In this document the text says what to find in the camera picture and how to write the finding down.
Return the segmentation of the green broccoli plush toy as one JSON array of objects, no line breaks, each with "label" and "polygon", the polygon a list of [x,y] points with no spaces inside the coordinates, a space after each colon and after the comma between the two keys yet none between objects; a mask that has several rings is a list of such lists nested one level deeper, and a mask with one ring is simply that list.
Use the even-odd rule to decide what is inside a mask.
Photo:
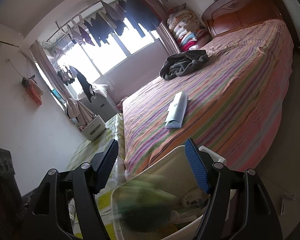
[{"label": "green broccoli plush toy", "polygon": [[151,232],[167,225],[178,199],[162,189],[165,176],[141,175],[118,188],[115,220],[134,232]]}]

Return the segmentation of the cream plastic trash bin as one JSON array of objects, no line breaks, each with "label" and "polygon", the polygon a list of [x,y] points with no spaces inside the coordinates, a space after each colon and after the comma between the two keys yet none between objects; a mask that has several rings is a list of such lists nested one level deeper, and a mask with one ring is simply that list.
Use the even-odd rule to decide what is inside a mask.
[{"label": "cream plastic trash bin", "polygon": [[111,211],[116,239],[193,239],[203,217],[202,213],[192,215],[194,220],[186,216],[173,214],[172,224],[164,225],[161,229],[150,232],[137,232],[119,221],[123,212],[120,206],[128,197],[128,191],[133,198],[140,196],[140,200],[149,200],[141,194],[141,187],[151,189],[151,195],[157,200],[171,200],[174,210],[186,212],[188,208],[183,204],[183,197],[198,188],[189,162],[185,154],[185,146],[173,149],[149,168],[117,187],[111,194]]}]

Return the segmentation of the white storage basket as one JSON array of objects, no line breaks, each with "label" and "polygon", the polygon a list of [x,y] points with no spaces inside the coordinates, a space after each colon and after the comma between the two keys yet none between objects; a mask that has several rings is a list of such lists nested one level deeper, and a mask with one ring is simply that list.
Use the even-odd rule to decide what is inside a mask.
[{"label": "white storage basket", "polygon": [[82,131],[81,135],[89,141],[94,141],[106,129],[104,120],[97,115]]}]

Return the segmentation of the checkered plastic tablecloth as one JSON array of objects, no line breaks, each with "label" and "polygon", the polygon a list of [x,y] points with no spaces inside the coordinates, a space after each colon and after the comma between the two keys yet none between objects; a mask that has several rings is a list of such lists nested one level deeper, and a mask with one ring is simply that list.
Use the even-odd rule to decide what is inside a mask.
[{"label": "checkered plastic tablecloth", "polygon": [[110,239],[115,239],[115,230],[113,226],[113,216],[111,213],[111,194],[120,185],[126,182],[125,179],[125,136],[123,114],[118,113],[106,122],[106,129],[94,141],[85,140],[71,157],[67,171],[74,170],[83,163],[90,163],[95,166],[104,156],[111,141],[118,143],[117,157],[113,158],[111,170],[108,170],[109,176],[103,180],[104,188],[94,195],[95,202],[100,213],[102,222],[106,228]]}]

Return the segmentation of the orange cloth on hook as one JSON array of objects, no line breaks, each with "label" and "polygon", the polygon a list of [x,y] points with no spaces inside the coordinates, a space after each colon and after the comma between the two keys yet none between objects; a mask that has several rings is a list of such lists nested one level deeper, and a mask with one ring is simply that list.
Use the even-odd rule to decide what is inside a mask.
[{"label": "orange cloth on hook", "polygon": [[33,79],[35,76],[30,78],[23,77],[21,84],[25,87],[30,98],[38,105],[42,105],[41,96],[44,94],[44,91],[39,88],[36,81]]}]

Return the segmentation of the beige hanging bag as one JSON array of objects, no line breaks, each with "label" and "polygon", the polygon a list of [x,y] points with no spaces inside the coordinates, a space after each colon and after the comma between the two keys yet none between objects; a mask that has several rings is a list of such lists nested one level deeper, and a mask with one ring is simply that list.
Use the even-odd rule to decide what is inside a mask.
[{"label": "beige hanging bag", "polygon": [[86,126],[93,121],[95,114],[78,100],[68,98],[66,102],[67,115],[70,119],[76,119],[82,126]]}]

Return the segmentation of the bed with striped sheet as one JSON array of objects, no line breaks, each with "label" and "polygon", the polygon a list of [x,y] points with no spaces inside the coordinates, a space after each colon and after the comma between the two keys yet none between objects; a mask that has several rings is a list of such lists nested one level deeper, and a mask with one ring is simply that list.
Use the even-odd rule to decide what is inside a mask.
[{"label": "bed with striped sheet", "polygon": [[[192,138],[226,159],[229,168],[255,168],[280,126],[292,73],[293,40],[282,20],[268,20],[214,38],[209,61],[191,74],[156,77],[123,102],[125,178],[150,167]],[[180,129],[165,129],[175,94],[186,92]]]}]

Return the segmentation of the white air cooler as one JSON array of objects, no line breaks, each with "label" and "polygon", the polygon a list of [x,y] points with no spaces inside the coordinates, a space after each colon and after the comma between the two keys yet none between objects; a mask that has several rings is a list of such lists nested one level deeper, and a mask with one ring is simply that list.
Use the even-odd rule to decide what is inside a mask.
[{"label": "white air cooler", "polygon": [[106,84],[92,84],[90,92],[93,94],[91,101],[88,100],[84,92],[77,95],[77,99],[88,107],[95,115],[99,115],[104,122],[110,120],[120,111],[116,103],[107,92],[108,85]]}]

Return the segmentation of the left pink curtain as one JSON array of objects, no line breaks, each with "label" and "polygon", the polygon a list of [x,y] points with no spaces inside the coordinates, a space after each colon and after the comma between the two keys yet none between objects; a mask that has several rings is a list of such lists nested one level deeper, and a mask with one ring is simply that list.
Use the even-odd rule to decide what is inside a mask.
[{"label": "left pink curtain", "polygon": [[30,51],[34,59],[38,63],[40,69],[43,71],[51,85],[54,87],[54,89],[57,90],[61,97],[65,101],[69,98],[72,98],[65,84],[60,80],[59,76],[57,75],[57,70],[51,64],[42,46],[37,40],[32,44],[32,46],[30,46]]}]

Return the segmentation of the pink curtain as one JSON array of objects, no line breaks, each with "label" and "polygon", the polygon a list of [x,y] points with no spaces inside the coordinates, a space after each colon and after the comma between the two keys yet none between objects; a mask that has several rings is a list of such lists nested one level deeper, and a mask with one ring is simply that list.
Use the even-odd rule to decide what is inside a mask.
[{"label": "pink curtain", "polygon": [[42,46],[37,40],[32,44],[32,46],[30,46],[30,51],[34,59],[38,63],[40,69],[43,71],[51,85],[54,87],[54,89],[57,90],[61,97],[65,101],[69,98],[72,98],[65,84],[60,80],[59,76],[57,75],[57,70],[51,64]]},{"label": "pink curtain", "polygon": [[169,32],[168,28],[164,24],[164,22],[160,22],[160,24],[156,27],[156,31],[159,35],[159,38],[167,50],[168,55],[179,54],[180,49],[174,40],[173,36]]}]

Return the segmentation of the black hanging garment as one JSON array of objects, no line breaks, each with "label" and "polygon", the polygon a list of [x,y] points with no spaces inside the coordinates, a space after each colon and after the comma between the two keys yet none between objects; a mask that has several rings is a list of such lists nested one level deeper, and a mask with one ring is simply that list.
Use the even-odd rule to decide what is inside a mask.
[{"label": "black hanging garment", "polygon": [[95,92],[93,91],[92,85],[87,81],[86,77],[79,71],[77,71],[77,79],[83,88],[83,92],[85,93],[88,101],[92,103],[91,98],[95,96]]}]

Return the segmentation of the light blue folded case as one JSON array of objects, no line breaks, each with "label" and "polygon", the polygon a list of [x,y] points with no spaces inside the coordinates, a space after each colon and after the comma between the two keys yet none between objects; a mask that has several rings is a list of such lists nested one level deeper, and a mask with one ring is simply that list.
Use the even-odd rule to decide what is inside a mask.
[{"label": "light blue folded case", "polygon": [[173,101],[168,107],[168,114],[165,120],[165,129],[180,129],[187,109],[189,96],[182,91],[175,94]]}]

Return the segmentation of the dark grey blanket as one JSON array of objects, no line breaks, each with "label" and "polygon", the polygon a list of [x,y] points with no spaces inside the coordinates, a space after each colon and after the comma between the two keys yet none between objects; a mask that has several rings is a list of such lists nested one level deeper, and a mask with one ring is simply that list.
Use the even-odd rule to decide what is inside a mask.
[{"label": "dark grey blanket", "polygon": [[209,56],[205,50],[188,50],[169,56],[165,60],[159,75],[164,80],[172,80],[195,72],[208,61]]}]

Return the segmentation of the right pink curtain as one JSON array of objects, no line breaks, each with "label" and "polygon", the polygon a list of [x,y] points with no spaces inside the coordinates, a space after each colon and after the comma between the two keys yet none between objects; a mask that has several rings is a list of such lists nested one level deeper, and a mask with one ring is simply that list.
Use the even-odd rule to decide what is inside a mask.
[{"label": "right pink curtain", "polygon": [[179,54],[180,49],[174,40],[173,36],[169,32],[168,28],[164,24],[164,22],[160,22],[160,24],[156,27],[156,31],[159,35],[159,38],[167,50],[168,55]]}]

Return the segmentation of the stack of folded quilts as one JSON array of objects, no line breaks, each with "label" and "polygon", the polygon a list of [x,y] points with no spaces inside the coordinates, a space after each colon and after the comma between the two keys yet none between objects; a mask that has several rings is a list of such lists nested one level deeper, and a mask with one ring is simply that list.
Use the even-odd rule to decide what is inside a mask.
[{"label": "stack of folded quilts", "polygon": [[167,27],[179,50],[198,50],[212,40],[205,24],[186,3],[173,7],[169,11]]}]

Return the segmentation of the wooden headboard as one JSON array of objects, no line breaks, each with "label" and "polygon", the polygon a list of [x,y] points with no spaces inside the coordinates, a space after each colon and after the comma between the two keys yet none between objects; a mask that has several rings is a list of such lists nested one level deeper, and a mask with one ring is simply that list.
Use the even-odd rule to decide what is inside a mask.
[{"label": "wooden headboard", "polygon": [[283,0],[217,0],[202,14],[212,37],[234,32],[267,20],[291,24]]}]

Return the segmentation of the hanging dark clothes row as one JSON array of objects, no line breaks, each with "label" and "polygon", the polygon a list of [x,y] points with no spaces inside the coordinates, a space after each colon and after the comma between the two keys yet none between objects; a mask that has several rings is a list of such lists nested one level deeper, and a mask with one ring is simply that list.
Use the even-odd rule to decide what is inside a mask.
[{"label": "hanging dark clothes row", "polygon": [[122,36],[128,27],[124,20],[128,20],[141,38],[145,32],[155,31],[162,18],[147,0],[118,0],[114,5],[102,1],[102,9],[89,20],[72,22],[67,25],[68,36],[74,44],[89,44],[102,46],[108,44],[108,36],[116,34]]}]

